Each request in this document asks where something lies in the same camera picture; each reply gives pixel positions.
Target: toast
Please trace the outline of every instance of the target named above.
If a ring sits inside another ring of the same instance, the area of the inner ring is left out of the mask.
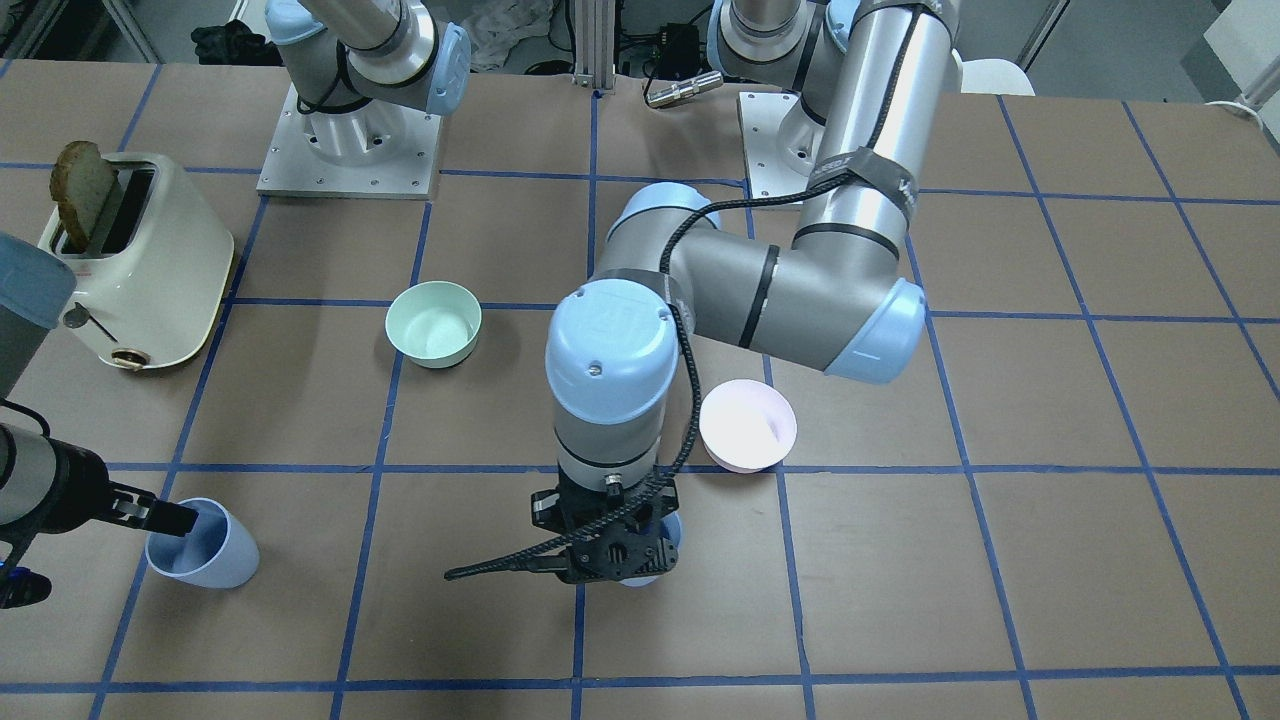
[[[97,145],[77,140],[63,149],[49,178],[49,193],[67,231],[64,251],[88,251],[102,208],[119,192],[115,169],[102,159]]]

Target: black cable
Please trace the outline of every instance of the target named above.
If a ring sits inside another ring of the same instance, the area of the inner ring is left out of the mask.
[[[564,8],[564,27],[568,28],[568,54],[573,56],[573,65],[577,67],[577,41],[573,40],[573,8]]]
[[[911,10],[911,22],[906,26],[906,35],[902,37],[902,46],[897,49],[897,58],[893,59],[893,72],[888,76],[888,85],[884,87],[884,99],[881,100],[881,111],[876,117],[876,127],[872,128],[872,136],[867,140],[867,147],[876,150],[876,143],[879,141],[881,131],[884,129],[884,122],[888,120],[888,109],[893,104],[893,90],[897,86],[897,78],[902,74],[902,63],[906,61],[906,50],[911,45],[911,36],[915,35],[915,23],[920,20],[920,13],[924,9],[915,5]]]
[[[339,41],[338,42],[338,70],[334,72],[334,74],[333,74],[333,82],[329,83],[329,87],[324,91],[324,95],[320,96],[320,100],[316,100],[315,102],[311,102],[310,100],[302,100],[302,95],[298,94],[298,99],[297,99],[297,101],[293,105],[297,108],[300,115],[310,115],[312,113],[317,113],[317,111],[323,110],[324,106],[325,106],[324,104],[328,102],[329,97],[333,96],[333,92],[335,90],[338,90],[338,83],[342,82],[342,67],[343,67],[343,64],[347,60],[347,58],[346,58],[346,55],[343,53],[346,49],[347,49],[347,46],[343,45]],[[307,108],[302,106],[303,102],[307,104]]]
[[[552,18],[556,17],[556,12],[559,10],[559,8],[561,8],[562,4],[563,3],[561,3],[561,0],[556,0],[556,5],[552,8]],[[564,19],[566,20],[568,19],[568,8],[564,8]],[[561,47],[559,45],[556,45],[556,41],[552,40],[552,31],[550,29],[547,31],[547,42],[549,42],[552,47],[559,50],[561,53],[572,53],[572,50],[570,50],[568,47]],[[570,42],[570,45],[573,44],[572,26],[571,26],[570,33],[568,33],[568,42]]]
[[[502,557],[495,557],[494,560],[477,562],[475,565],[454,568],[444,573],[445,580],[457,580],[461,578],[470,578],[472,575],[481,575],[485,573],[497,573],[500,570],[524,570],[526,569],[524,566],[525,562],[532,560],[534,557],[566,544],[591,539],[607,525],[626,518],[640,509],[641,505],[653,500],[668,484],[675,484],[676,474],[681,468],[684,468],[685,461],[689,460],[689,455],[694,451],[694,445],[698,442],[698,416],[703,407],[703,388],[701,382],[698,379],[698,365],[694,361],[694,348],[689,342],[689,332],[685,329],[685,322],[681,318],[680,309],[675,305],[669,305],[669,307],[672,319],[676,322],[676,341],[680,343],[680,355],[685,359],[685,370],[689,373],[689,387],[694,401],[692,409],[689,414],[689,425],[685,428],[685,437],[680,445],[680,452],[676,454],[676,459],[672,461],[671,466],[660,474],[650,471],[645,475],[644,479],[640,480],[640,492],[632,496],[631,500],[617,510],[607,512],[572,532],[556,536],[549,541],[512,552],[511,555],[504,555]]]
[[[671,233],[671,238],[667,241],[667,246],[662,249],[662,259],[658,261],[658,272],[663,274],[671,274],[671,254],[675,252],[676,245],[684,240],[685,233],[689,232],[694,224],[710,215],[712,213],[718,213],[721,210],[737,210],[740,208],[771,208],[773,205],[790,205],[791,202],[803,202],[819,195],[824,195],[836,190],[841,184],[849,182],[846,176],[838,176],[831,178],[826,182],[820,182],[809,190],[795,192],[791,195],[778,195],[777,197],[754,197],[750,200],[722,200],[719,202],[712,202],[700,210],[695,210],[685,222],[676,228],[676,232]]]
[[[49,437],[52,433],[51,428],[49,427],[49,420],[45,420],[44,415],[36,413],[31,407],[27,407],[26,405],[18,405],[17,402],[12,402],[9,400],[0,400],[0,406],[8,407],[14,413],[22,413],[23,415],[35,420],[40,425],[40,433],[42,436]]]
[[[707,13],[710,13],[710,12],[712,12],[712,8],[714,8],[714,6],[716,6],[716,3],[712,3],[710,5],[708,5],[708,6],[703,8],[703,9],[701,9],[701,10],[700,10],[700,12],[699,12],[699,13],[698,13],[696,15],[694,15],[694,17],[689,18],[689,22],[687,22],[687,23],[685,23],[685,24],[686,24],[686,26],[691,26],[691,24],[696,23],[696,22],[698,22],[698,18],[701,18],[701,17],[703,17],[703,15],[705,15]]]
[[[662,250],[662,259],[658,263],[658,270],[669,274],[671,273],[671,254],[675,251],[676,245],[684,240],[685,233],[694,227],[698,220],[705,218],[707,215],[719,211],[719,210],[733,210],[737,208],[768,208],[773,205],[787,205],[790,202],[800,202],[809,200],[812,197],[818,197],[826,192],[840,187],[841,184],[849,182],[847,176],[841,176],[832,178],[826,182],[820,182],[809,190],[803,192],[796,192],[792,195],[780,195],[777,197],[759,197],[754,200],[726,200],[721,202],[712,202],[700,210],[695,210],[685,219],[675,232],[671,233],[671,238],[667,240],[666,247]],[[685,329],[685,323],[681,318],[680,309],[671,305],[672,318],[676,320],[676,341],[680,343],[680,355],[685,359],[685,369],[689,372],[689,387],[692,395],[692,409],[689,415],[689,425],[685,428],[685,438],[680,446],[680,452],[672,461],[671,466],[667,468],[662,474],[649,473],[640,482],[641,489],[639,493],[632,496],[630,501],[623,503],[617,510],[602,515],[600,518],[577,528],[576,530],[559,534],[549,541],[541,542],[539,544],[526,547],[525,550],[497,557],[494,560],[488,560],[485,562],[477,562],[475,565],[466,565],[463,568],[454,568],[444,573],[445,580],[457,580],[460,578],[470,578],[472,575],[481,575],[484,573],[497,573],[500,570],[526,570],[531,569],[526,561],[532,560],[552,550],[563,547],[566,544],[591,539],[600,529],[605,525],[614,523],[631,512],[635,512],[645,502],[653,500],[662,488],[668,484],[675,484],[676,474],[685,465],[689,459],[689,454],[692,452],[694,445],[698,439],[698,416],[703,407],[703,391],[701,383],[698,379],[698,365],[694,361],[692,345],[689,342],[689,333]]]

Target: bowl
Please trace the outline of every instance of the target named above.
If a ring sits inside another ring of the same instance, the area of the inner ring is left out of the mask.
[[[419,283],[387,310],[387,338],[424,368],[457,365],[475,350],[480,301],[448,281]]]
[[[759,473],[781,462],[796,442],[796,415],[772,387],[730,380],[707,393],[698,415],[703,446],[717,465]]]

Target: pink bowl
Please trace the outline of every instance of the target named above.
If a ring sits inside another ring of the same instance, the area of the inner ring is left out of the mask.
[[[710,391],[699,428],[707,454],[735,473],[759,473],[782,461],[796,442],[791,404],[756,380],[730,380]]]

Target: mint green bowl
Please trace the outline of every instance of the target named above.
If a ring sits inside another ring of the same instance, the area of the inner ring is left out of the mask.
[[[480,301],[448,281],[419,283],[387,310],[387,338],[424,368],[457,365],[480,337]]]

